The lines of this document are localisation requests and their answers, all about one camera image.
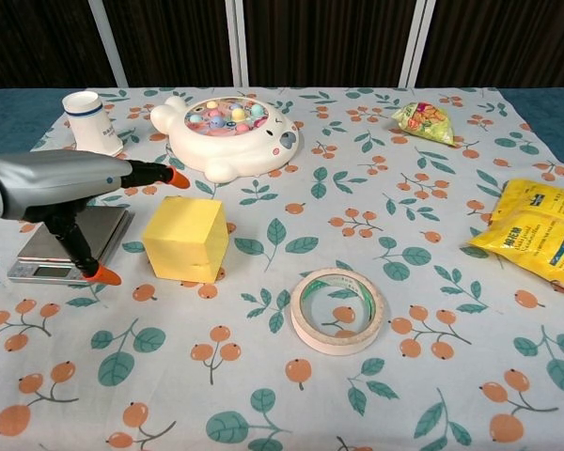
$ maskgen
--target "yellow plastic bag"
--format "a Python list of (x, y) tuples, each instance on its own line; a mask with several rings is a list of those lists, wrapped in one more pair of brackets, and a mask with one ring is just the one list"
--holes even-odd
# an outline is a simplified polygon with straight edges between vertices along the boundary
[(423, 101), (409, 103), (397, 110), (393, 118), (409, 134), (443, 144), (454, 145), (451, 121), (444, 110)]
[(470, 244), (564, 287), (564, 189), (512, 180), (492, 221)]

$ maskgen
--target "paper cup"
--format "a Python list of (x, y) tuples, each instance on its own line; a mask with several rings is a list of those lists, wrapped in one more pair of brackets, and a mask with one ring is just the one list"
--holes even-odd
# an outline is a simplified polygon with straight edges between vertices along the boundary
[(63, 99), (77, 150), (114, 157), (123, 150), (109, 116), (96, 92), (73, 92)]

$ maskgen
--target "yellow foam cube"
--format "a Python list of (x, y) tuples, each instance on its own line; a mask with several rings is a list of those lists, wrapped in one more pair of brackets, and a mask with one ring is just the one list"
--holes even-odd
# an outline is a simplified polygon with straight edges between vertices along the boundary
[(224, 206), (218, 200), (166, 197), (142, 242), (157, 277), (212, 283), (227, 249)]

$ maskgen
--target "scale platform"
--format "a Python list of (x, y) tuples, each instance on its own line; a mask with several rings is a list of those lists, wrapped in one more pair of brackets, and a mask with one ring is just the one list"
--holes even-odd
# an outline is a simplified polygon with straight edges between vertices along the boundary
[[(77, 224), (92, 255), (102, 265), (108, 263), (118, 248), (132, 217), (123, 207), (87, 207), (77, 215)], [(8, 278), (13, 282), (32, 284), (90, 285), (45, 224), (17, 255)]]

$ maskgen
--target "snack bag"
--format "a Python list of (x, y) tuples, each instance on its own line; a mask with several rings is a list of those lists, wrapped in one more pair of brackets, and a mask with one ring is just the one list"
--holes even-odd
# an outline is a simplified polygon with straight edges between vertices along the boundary
[(397, 110), (393, 118), (410, 134), (453, 146), (449, 117), (441, 108), (424, 102), (409, 103)]
[(470, 244), (564, 287), (564, 189), (512, 180), (492, 221)]

